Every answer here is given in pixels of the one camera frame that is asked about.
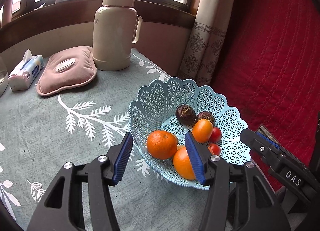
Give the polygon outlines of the red cherry tomato large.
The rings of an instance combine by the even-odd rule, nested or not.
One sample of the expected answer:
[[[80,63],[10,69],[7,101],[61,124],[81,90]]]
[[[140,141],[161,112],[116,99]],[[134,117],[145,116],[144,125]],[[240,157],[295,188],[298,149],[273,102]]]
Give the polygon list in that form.
[[[222,137],[221,130],[218,127],[213,127],[213,131],[212,131],[212,134],[209,138],[209,141],[211,143],[217,143],[221,140],[221,137]]]

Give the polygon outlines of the red cherry tomato small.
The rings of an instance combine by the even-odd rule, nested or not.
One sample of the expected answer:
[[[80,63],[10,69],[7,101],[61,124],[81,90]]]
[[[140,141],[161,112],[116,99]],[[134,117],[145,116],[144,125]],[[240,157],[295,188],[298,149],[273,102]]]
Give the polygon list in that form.
[[[220,152],[221,152],[221,148],[219,145],[215,144],[215,143],[210,143],[208,145],[208,148],[210,149],[212,155],[217,155],[219,156],[220,155]]]

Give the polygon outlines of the smooth orange kumquat small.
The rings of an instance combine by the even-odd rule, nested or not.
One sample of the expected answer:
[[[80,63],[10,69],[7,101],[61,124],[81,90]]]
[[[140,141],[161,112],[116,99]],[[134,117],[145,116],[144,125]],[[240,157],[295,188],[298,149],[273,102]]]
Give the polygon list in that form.
[[[201,119],[195,123],[191,132],[197,142],[206,143],[213,133],[213,124],[206,119]]]

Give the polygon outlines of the dark passion fruit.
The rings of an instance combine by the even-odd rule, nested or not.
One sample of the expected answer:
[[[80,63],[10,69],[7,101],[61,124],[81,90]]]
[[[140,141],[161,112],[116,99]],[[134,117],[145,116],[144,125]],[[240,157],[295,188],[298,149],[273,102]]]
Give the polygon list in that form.
[[[196,116],[196,122],[198,122],[199,120],[208,120],[209,122],[212,123],[213,126],[215,126],[215,117],[213,116],[213,114],[211,112],[208,111],[202,111],[200,113],[197,114]]]
[[[178,106],[175,112],[175,116],[180,123],[185,125],[193,125],[196,120],[196,112],[191,106],[187,104]]]

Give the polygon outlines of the rough mandarin with stem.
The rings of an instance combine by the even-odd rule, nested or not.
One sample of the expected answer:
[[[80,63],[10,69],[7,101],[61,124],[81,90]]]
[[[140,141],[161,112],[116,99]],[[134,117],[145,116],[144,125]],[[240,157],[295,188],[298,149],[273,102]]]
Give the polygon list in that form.
[[[157,159],[169,159],[177,151],[177,137],[164,130],[156,130],[148,135],[146,148],[148,153]]]

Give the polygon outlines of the smooth orange kumquat large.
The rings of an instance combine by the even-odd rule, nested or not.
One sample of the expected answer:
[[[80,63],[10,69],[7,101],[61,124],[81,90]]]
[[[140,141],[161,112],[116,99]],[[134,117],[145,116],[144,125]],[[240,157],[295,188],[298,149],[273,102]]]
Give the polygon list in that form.
[[[185,150],[186,148],[185,148],[185,146],[184,146],[184,145],[179,145],[179,146],[177,146],[177,151],[178,151],[178,150],[180,150],[180,149]]]

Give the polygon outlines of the red quilted bedding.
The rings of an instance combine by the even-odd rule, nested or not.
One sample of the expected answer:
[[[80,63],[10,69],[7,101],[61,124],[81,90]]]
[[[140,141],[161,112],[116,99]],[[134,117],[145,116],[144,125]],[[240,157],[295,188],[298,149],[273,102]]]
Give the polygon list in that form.
[[[319,11],[311,0],[234,0],[211,81],[251,130],[263,125],[301,162],[315,146]]]

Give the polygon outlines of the grey-green leaf tablecloth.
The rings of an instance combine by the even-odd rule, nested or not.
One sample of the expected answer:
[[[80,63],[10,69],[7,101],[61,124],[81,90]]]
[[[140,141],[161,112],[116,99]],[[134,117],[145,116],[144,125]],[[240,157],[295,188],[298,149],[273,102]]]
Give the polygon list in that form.
[[[27,228],[44,191],[66,162],[91,162],[118,144],[141,86],[169,75],[135,52],[122,71],[98,71],[84,87],[42,98],[35,85],[1,96],[1,198]],[[165,180],[133,150],[110,188],[121,230],[197,230],[208,193]]]

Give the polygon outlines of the right patterned curtain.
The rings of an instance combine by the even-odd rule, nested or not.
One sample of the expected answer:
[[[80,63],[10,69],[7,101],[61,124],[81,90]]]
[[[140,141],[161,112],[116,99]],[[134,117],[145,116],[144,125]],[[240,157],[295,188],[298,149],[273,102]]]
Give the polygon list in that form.
[[[181,79],[209,85],[226,37],[234,0],[200,0],[178,71]]]

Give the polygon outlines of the light blue plastic basket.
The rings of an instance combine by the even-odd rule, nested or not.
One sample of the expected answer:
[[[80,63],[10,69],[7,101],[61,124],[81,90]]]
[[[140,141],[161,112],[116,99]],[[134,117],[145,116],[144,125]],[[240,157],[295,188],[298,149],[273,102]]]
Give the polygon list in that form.
[[[240,141],[240,132],[247,128],[247,123],[241,119],[239,110],[229,106],[226,97],[215,93],[210,86],[197,86],[191,79],[172,77],[166,82],[155,79],[141,87],[136,100],[129,105],[129,129],[141,156],[135,164],[144,177],[153,171],[157,178],[182,187],[203,190],[205,187],[198,181],[182,178],[171,159],[154,158],[146,149],[148,135],[155,130],[170,132],[178,138],[179,145],[184,144],[185,134],[192,127],[180,123],[175,116],[176,108],[183,104],[191,106],[196,113],[208,111],[213,114],[215,126],[222,132],[218,145],[221,157],[226,162],[243,165],[250,161],[250,148]]]

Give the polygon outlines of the pink heating pad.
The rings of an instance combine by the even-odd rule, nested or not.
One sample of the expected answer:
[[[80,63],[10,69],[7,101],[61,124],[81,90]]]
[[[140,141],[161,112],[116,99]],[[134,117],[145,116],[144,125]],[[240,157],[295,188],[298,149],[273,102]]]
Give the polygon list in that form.
[[[57,52],[48,59],[36,90],[41,97],[48,97],[63,90],[87,85],[96,75],[92,48],[72,47]]]

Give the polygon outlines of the tissue pack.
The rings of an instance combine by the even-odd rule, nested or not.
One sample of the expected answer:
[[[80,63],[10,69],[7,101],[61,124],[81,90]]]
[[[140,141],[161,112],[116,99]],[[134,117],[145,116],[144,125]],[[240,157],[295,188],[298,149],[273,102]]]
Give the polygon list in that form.
[[[42,55],[32,55],[26,50],[22,61],[12,70],[8,83],[12,91],[27,90],[39,72],[44,68]]]

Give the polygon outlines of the cream thermos flask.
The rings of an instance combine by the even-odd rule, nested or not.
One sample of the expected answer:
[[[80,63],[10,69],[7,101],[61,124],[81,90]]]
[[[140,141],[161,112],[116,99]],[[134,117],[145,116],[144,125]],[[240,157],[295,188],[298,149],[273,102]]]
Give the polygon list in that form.
[[[131,63],[131,48],[139,39],[143,22],[135,0],[103,0],[93,26],[92,58],[97,69],[119,71]]]

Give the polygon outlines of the pink tumbler on sill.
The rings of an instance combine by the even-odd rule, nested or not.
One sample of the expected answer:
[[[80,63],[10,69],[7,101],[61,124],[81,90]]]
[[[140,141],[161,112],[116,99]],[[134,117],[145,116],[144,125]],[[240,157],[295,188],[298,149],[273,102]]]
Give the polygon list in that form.
[[[3,6],[1,27],[4,27],[6,24],[11,22],[12,6],[13,6],[13,0],[5,0],[4,6]]]

